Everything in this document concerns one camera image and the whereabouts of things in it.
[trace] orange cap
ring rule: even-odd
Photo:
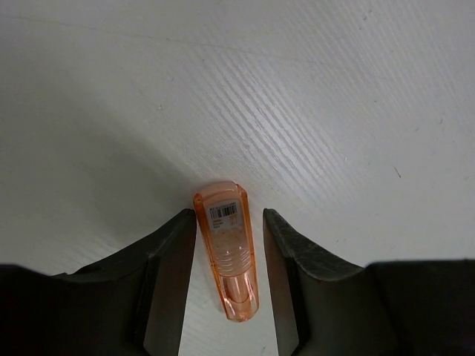
[[[199,191],[193,204],[226,316],[249,320],[259,294],[247,193],[234,182],[219,182]]]

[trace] translucent orange container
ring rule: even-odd
[[[193,203],[226,316],[249,320],[259,294],[247,193],[234,182],[219,182],[199,191]]]

